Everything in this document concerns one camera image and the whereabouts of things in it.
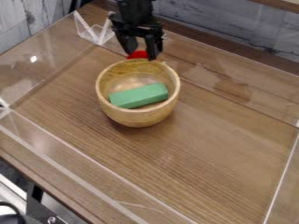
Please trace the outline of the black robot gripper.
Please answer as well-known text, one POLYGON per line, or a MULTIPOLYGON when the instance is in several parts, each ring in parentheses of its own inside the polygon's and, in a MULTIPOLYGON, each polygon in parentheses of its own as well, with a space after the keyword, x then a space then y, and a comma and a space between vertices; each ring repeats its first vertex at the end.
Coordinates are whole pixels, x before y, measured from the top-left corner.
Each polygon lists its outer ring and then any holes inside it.
POLYGON ((116 0, 118 12, 108 16, 124 52, 138 48, 136 37, 144 37, 147 57, 155 60, 164 49, 163 26, 154 16, 155 0, 116 0))

